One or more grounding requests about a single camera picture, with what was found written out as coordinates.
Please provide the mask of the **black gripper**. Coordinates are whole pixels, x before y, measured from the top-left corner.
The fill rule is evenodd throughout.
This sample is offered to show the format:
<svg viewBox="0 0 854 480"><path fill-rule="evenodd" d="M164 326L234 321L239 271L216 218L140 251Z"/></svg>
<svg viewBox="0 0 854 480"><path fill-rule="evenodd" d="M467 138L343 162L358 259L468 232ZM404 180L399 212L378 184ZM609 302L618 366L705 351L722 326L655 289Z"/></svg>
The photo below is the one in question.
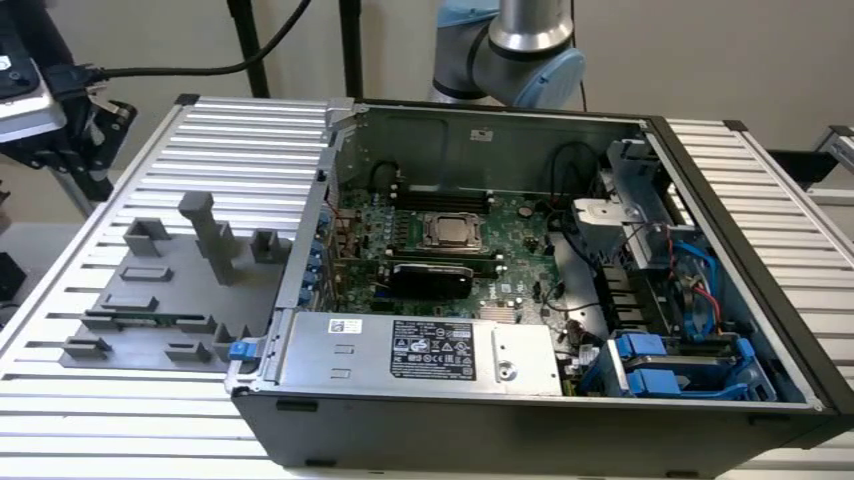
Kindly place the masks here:
<svg viewBox="0 0 854 480"><path fill-rule="evenodd" d="M114 186L107 178L136 108L99 96L104 88L100 71L83 65L56 65L43 70L52 99L59 102L66 124L62 128L19 142L23 163L68 174L90 201L104 201Z"/></svg>

